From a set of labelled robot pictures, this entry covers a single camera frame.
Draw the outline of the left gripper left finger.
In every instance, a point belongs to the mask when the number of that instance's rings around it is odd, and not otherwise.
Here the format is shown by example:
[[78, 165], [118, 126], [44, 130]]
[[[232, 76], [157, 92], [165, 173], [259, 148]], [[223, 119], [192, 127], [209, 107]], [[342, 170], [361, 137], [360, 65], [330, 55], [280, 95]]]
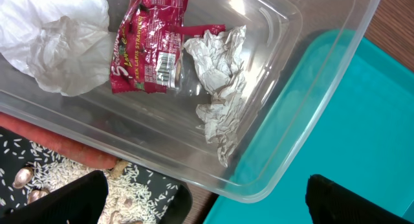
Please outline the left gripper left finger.
[[95, 224], [100, 219], [108, 193], [106, 176], [95, 170], [1, 217], [1, 224]]

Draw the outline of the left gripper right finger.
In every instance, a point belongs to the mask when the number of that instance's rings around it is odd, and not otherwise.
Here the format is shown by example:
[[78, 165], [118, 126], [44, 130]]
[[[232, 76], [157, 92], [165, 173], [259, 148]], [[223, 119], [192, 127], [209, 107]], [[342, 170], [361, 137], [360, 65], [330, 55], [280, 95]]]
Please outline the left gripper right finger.
[[305, 202], [314, 224], [411, 224], [319, 174], [308, 179]]

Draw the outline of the orange carrot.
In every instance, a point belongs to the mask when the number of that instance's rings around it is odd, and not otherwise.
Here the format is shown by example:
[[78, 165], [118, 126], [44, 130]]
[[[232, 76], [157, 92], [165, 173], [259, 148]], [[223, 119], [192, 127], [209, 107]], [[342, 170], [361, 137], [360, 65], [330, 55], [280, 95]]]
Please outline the orange carrot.
[[91, 168], [111, 169], [118, 160], [113, 155], [5, 113], [1, 113], [1, 127]]

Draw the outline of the red snack wrapper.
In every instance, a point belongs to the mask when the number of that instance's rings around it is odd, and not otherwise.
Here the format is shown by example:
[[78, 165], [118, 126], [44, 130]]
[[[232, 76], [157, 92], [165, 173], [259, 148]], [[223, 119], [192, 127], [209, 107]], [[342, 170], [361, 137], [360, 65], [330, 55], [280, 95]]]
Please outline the red snack wrapper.
[[114, 93], [165, 93], [178, 86], [185, 36], [218, 34], [224, 25], [185, 27], [188, 0], [130, 0], [118, 29], [109, 80]]

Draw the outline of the white tissue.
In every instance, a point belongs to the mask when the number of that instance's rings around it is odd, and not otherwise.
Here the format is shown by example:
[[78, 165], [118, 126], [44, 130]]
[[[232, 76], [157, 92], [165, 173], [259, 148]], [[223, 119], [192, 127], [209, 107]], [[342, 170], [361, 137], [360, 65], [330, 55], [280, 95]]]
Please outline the white tissue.
[[87, 93], [109, 80], [108, 10], [107, 0], [1, 0], [1, 55], [44, 91]]
[[237, 129], [245, 103], [246, 78], [241, 58], [245, 39], [244, 25], [217, 35], [206, 30], [203, 37], [184, 43], [201, 85], [211, 95], [211, 102], [199, 104], [196, 114], [204, 122], [206, 142], [217, 146], [218, 160], [224, 167], [237, 148]]

